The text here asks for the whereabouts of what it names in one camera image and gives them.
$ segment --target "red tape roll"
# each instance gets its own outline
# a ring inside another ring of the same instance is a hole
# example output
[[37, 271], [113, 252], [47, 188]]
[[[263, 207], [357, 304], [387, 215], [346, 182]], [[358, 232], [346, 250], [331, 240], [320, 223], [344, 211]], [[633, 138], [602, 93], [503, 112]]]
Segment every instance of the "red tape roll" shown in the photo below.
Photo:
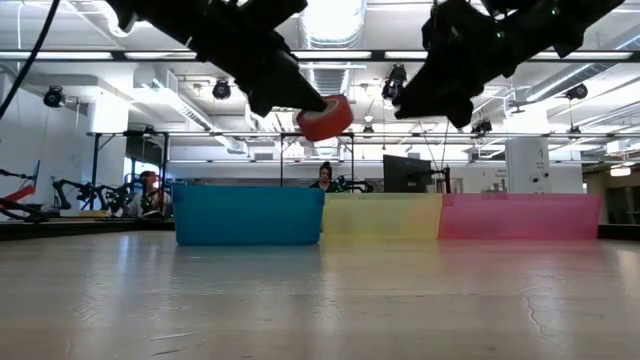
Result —
[[353, 122], [353, 112], [349, 99], [344, 95], [324, 98], [327, 108], [323, 112], [301, 111], [298, 125], [309, 141], [326, 140], [342, 134]]

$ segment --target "black monitor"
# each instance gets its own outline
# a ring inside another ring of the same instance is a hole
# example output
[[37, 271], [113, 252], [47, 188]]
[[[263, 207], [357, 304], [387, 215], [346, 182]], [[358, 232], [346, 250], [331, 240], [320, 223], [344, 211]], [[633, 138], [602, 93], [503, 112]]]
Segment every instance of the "black monitor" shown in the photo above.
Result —
[[425, 193], [433, 184], [431, 161], [384, 155], [384, 192]]

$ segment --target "yellow bin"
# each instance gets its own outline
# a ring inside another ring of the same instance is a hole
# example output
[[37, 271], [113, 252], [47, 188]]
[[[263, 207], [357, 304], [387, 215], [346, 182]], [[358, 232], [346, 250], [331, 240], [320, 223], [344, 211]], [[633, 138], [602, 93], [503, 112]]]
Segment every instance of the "yellow bin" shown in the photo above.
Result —
[[322, 241], [437, 240], [441, 194], [327, 194]]

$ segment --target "pink bin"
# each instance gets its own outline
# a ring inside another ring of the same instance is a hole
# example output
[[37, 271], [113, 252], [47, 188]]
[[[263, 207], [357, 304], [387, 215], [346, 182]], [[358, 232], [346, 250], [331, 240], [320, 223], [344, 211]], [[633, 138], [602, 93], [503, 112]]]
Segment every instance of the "pink bin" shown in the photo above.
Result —
[[439, 239], [596, 239], [600, 207], [590, 194], [448, 194]]

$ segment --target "blue bin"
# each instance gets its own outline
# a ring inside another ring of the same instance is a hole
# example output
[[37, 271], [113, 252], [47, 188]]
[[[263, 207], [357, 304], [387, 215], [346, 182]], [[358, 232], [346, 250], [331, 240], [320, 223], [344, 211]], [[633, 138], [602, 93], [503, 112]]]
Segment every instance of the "blue bin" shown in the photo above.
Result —
[[308, 245], [320, 240], [320, 189], [176, 186], [180, 245]]

